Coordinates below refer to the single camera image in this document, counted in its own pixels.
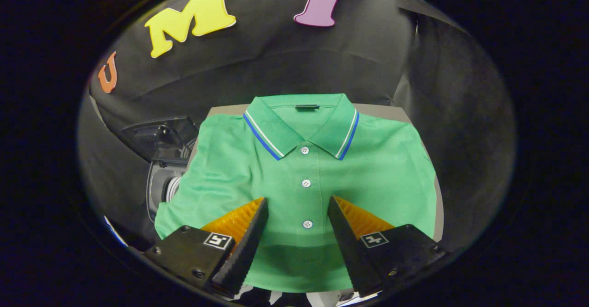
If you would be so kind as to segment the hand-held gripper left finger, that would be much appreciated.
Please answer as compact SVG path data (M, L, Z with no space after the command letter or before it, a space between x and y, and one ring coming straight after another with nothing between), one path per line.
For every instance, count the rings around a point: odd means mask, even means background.
M268 202L261 197L200 229L181 226L144 256L197 290L234 298L251 268L268 218Z

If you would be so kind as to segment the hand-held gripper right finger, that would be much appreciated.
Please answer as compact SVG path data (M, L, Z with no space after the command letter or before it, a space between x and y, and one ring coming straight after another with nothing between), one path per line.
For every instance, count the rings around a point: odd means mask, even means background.
M392 226L343 198L330 198L328 217L362 298L396 294L450 262L450 253L414 225Z

